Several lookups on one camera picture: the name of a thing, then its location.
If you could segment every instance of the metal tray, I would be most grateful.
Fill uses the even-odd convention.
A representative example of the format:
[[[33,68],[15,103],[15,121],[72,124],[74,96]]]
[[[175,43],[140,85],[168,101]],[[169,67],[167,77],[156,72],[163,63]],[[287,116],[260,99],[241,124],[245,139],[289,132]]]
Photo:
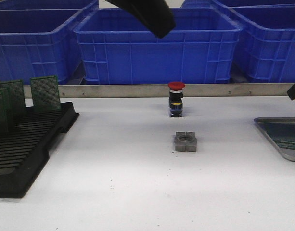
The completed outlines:
[[[254,121],[259,130],[266,136],[266,138],[273,144],[273,146],[285,159],[295,161],[295,149],[279,147],[275,140],[267,133],[265,128],[266,123],[295,125],[295,118],[256,118]]]

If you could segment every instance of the white work surface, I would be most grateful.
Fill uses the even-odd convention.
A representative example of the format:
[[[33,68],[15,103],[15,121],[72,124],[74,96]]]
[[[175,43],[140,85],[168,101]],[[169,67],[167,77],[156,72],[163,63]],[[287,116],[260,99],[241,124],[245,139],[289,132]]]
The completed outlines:
[[[295,162],[253,122],[295,117],[288,97],[184,98],[183,118],[168,98],[65,101],[80,117],[25,197],[0,199],[0,231],[295,231]]]

